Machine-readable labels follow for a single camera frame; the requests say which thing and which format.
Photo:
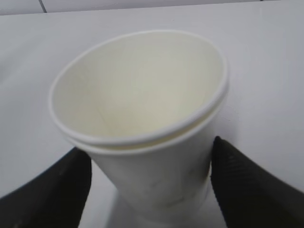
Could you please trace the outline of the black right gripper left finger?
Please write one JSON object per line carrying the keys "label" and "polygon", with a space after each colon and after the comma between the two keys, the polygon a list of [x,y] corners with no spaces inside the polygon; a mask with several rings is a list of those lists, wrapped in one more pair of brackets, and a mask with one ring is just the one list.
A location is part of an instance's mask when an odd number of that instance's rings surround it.
{"label": "black right gripper left finger", "polygon": [[2,228],[77,228],[91,188],[91,158],[72,149],[0,199]]}

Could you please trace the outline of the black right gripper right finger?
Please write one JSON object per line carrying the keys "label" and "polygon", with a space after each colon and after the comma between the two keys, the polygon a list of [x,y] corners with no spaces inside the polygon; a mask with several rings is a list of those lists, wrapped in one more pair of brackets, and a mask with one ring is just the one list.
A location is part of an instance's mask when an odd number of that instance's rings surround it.
{"label": "black right gripper right finger", "polygon": [[304,193],[216,137],[211,183],[229,228],[302,228]]}

